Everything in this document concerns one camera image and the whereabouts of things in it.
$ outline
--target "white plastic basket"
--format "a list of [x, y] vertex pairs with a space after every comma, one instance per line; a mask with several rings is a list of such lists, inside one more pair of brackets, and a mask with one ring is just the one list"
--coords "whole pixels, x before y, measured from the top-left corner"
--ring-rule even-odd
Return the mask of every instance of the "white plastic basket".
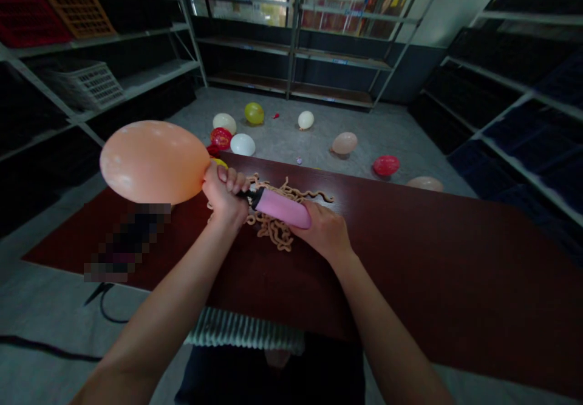
[[39, 75], [70, 107], [102, 111], [125, 98], [105, 62], [59, 59]]

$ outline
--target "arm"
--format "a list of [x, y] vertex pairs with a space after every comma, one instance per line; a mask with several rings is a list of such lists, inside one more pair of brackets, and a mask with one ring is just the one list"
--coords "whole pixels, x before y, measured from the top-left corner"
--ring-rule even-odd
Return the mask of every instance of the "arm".
[[312, 227], [291, 231], [324, 256], [336, 273], [385, 402], [454, 403], [352, 250], [344, 219], [317, 203], [304, 204], [312, 217]]
[[195, 326], [248, 203], [236, 198], [249, 183], [232, 168], [205, 174], [203, 191], [214, 215], [178, 264], [132, 316], [72, 404], [148, 404], [156, 385]]

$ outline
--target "metal shelving unit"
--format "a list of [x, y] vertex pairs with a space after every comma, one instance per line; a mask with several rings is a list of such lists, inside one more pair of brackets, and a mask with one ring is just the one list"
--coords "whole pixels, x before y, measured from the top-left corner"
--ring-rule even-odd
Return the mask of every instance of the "metal shelving unit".
[[[263, 43], [248, 39], [231, 38], [228, 36], [209, 36], [207, 38], [198, 39], [198, 41], [201, 43], [288, 56], [289, 57], [288, 77], [286, 80], [283, 80], [225, 71], [209, 76], [208, 78], [209, 81], [222, 84], [231, 84], [239, 87], [247, 87], [251, 89], [260, 89], [270, 92], [277, 92], [280, 94], [285, 94], [286, 99], [289, 99], [289, 97], [292, 95], [296, 97], [311, 98], [313, 100], [327, 101], [330, 103], [342, 103], [372, 109], [377, 105], [382, 94], [387, 88], [389, 81], [394, 76], [395, 70], [397, 69], [397, 67], [401, 63], [401, 60], [405, 56], [405, 53], [407, 52], [411, 44], [411, 41], [413, 40], [413, 37], [417, 32], [417, 29], [423, 22], [423, 19], [425, 18], [434, 0], [428, 1], [421, 17], [418, 19], [407, 17], [415, 0], [408, 0], [407, 6], [403, 11], [404, 13], [403, 16], [381, 15], [379, 13], [354, 11], [346, 9], [334, 9], [331, 7], [320, 5], [308, 5], [303, 3], [304, 0], [295, 0], [294, 3], [271, 0], [226, 0], [226, 1], [242, 2], [246, 4], [268, 3], [273, 5], [280, 5], [283, 7], [293, 6], [293, 24], [291, 28], [292, 31], [290, 45]], [[386, 62], [386, 60], [389, 56], [392, 45], [394, 44], [393, 39], [396, 39], [396, 36], [392, 36], [391, 38], [385, 40], [385, 42], [389, 43], [389, 47], [387, 48], [384, 58], [360, 57], [338, 52], [329, 52], [324, 50], [307, 49], [299, 47], [298, 43], [300, 31], [305, 30], [301, 28], [302, 12], [304, 10], [309, 10], [313, 12], [333, 13], [337, 15], [346, 15], [354, 18], [366, 18], [376, 21], [395, 22], [398, 24], [398, 26], [395, 29], [396, 33], [398, 33], [401, 30], [404, 24], [412, 24], [415, 26], [415, 28], [412, 30], [411, 35], [407, 39], [407, 42], [404, 48], [402, 49], [401, 53], [399, 54], [397, 60], [395, 61], [395, 64], [391, 66]], [[368, 92], [345, 90], [337, 87], [308, 84], [296, 81], [295, 79], [297, 59], [322, 61], [337, 64], [339, 66], [351, 66], [376, 70], [376, 74], [372, 79]], [[389, 74], [385, 79], [382, 89], [378, 93], [376, 99], [373, 99], [371, 92], [377, 81], [377, 78], [380, 75], [380, 72], [388, 72]]]
[[[74, 40], [68, 43], [63, 44], [51, 44], [46, 46], [38, 46], [38, 47], [31, 47], [26, 49], [9, 49], [6, 46], [0, 44], [0, 61], [6, 61], [12, 67], [16, 69], [26, 80], [31, 82], [40, 92], [42, 92], [53, 104], [55, 104], [58, 108], [60, 108], [68, 117], [68, 121], [70, 125], [66, 126], [65, 128], [59, 130], [50, 130], [45, 131], [36, 137], [33, 137], [26, 145], [12, 150], [10, 152], [5, 153], [4, 155], [0, 156], [0, 161], [8, 159], [21, 151], [24, 151], [28, 148], [31, 148], [43, 141], [46, 141], [58, 134], [69, 130], [72, 127], [78, 126], [81, 128], [87, 135], [89, 135], [93, 140], [95, 140], [99, 145], [103, 146], [103, 140], [86, 124], [92, 118], [106, 112], [107, 110], [111, 109], [113, 106], [104, 109], [98, 112], [75, 112], [71, 107], [69, 107], [57, 94], [55, 94], [43, 81], [41, 81], [34, 72], [21, 60], [23, 58], [29, 58], [33, 56], [40, 56], [40, 55], [47, 55], [51, 53], [58, 53], [64, 52], [68, 50], [75, 50], [75, 49], [82, 49], [87, 47], [94, 47], [104, 44], [111, 44], [117, 42], [123, 42], [130, 39], [138, 39], [144, 38], [148, 36], [157, 36], [167, 34], [169, 36], [169, 40], [172, 43], [172, 46], [176, 52], [177, 59], [169, 61], [167, 63], [162, 64], [161, 66], [155, 67], [150, 70], [146, 70], [144, 72], [140, 72], [138, 74], [123, 78], [119, 80], [122, 88], [124, 89], [125, 98], [121, 100], [118, 104], [122, 104], [125, 101], [131, 100], [159, 85], [162, 85], [175, 77], [181, 76], [186, 74], [190, 71], [195, 69], [200, 69], [202, 74], [203, 80], [205, 85], [208, 85], [206, 82], [206, 75], [204, 68], [201, 64], [196, 60], [186, 45], [182, 42], [180, 37], [178, 37], [178, 32], [182, 32], [187, 30], [193, 42], [193, 47], [195, 53], [198, 57], [200, 57], [200, 52], [198, 50], [198, 45], [196, 43], [196, 37], [194, 36], [194, 29], [192, 27], [192, 21], [188, 15], [187, 9], [189, 7], [186, 6], [185, 0], [179, 0], [181, 8], [183, 9], [183, 14], [185, 16], [185, 22], [181, 23], [174, 23], [172, 27], [167, 29], [157, 29], [157, 30], [147, 30], [144, 32], [138, 33], [128, 33], [124, 35], [114, 35], [114, 36], [105, 36], [102, 38], [91, 38], [91, 39], [81, 39], [81, 40]], [[180, 44], [185, 48], [188, 52], [188, 55], [191, 57], [191, 60], [181, 60], [178, 56], [176, 51], [176, 47], [174, 45], [174, 38], [180, 42]]]
[[[583, 15], [541, 15], [535, 13], [518, 13], [518, 12], [480, 12], [474, 21], [472, 22], [471, 26], [474, 26], [476, 22], [480, 18], [488, 18], [488, 19], [502, 19], [506, 21], [519, 21], [519, 22], [529, 22], [529, 23], [536, 23], [536, 24], [553, 24], [558, 26], [583, 26]], [[576, 107], [571, 106], [569, 104], [565, 104], [561, 101], [555, 100], [548, 95], [544, 95], [538, 92], [536, 89], [527, 86], [523, 83], [514, 81], [509, 79], [505, 76], [499, 75], [495, 72], [492, 72], [484, 67], [476, 66], [472, 63], [469, 63], [464, 60], [460, 60], [458, 58], [454, 58], [451, 56], [447, 56], [441, 63], [441, 66], [446, 64], [447, 62], [453, 62], [460, 67], [465, 69], [471, 70], [477, 74], [480, 74], [484, 77], [487, 77], [493, 81], [496, 81], [510, 89], [514, 89], [522, 94], [520, 98], [518, 98], [513, 104], [508, 106], [504, 111], [502, 111], [496, 118], [492, 119], [486, 126], [477, 129], [472, 127], [470, 124], [467, 123], [458, 113], [453, 112], [452, 109], [447, 107], [444, 103], [438, 100], [436, 97], [431, 95], [428, 91], [422, 90], [422, 93], [426, 94], [427, 96], [431, 97], [435, 102], [437, 102], [443, 109], [448, 111], [454, 118], [461, 121], [470, 131], [473, 132], [473, 136], [471, 139], [473, 140], [481, 140], [486, 144], [490, 149], [492, 149], [500, 158], [505, 160], [509, 163], [516, 171], [521, 173], [538, 191], [540, 191], [546, 198], [548, 198], [551, 202], [553, 202], [561, 211], [563, 211], [566, 215], [568, 215], [573, 221], [575, 221], [578, 225], [583, 227], [583, 215], [579, 212], [575, 211], [571, 206], [553, 189], [549, 188], [538, 176], [537, 174], [529, 171], [520, 160], [517, 158], [508, 155], [504, 150], [502, 150], [494, 140], [484, 136], [483, 131], [490, 127], [493, 123], [497, 121], [502, 121], [506, 114], [513, 110], [515, 107], [518, 107], [527, 101], [530, 100], [537, 100], [541, 103], [546, 104], [547, 106], [553, 107], [565, 114], [583, 122], [583, 111]]]

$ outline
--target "wooden table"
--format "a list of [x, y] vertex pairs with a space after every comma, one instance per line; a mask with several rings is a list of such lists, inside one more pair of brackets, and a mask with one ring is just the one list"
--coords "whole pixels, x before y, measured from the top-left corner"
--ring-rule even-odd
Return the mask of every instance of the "wooden table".
[[[273, 185], [322, 190], [346, 218], [354, 250], [433, 362], [582, 397], [583, 272], [517, 209], [450, 194], [224, 154]], [[128, 202], [105, 190], [25, 260], [76, 273]], [[175, 208], [128, 285], [152, 290], [206, 225], [199, 194]], [[356, 341], [326, 261], [302, 240], [280, 252], [245, 226], [208, 305]]]

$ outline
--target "red plastic crate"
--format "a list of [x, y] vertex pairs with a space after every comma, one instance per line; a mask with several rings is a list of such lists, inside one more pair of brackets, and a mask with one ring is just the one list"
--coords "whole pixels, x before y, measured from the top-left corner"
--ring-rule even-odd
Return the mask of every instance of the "red plastic crate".
[[35, 47], [72, 38], [47, 0], [0, 0], [0, 40], [6, 46]]

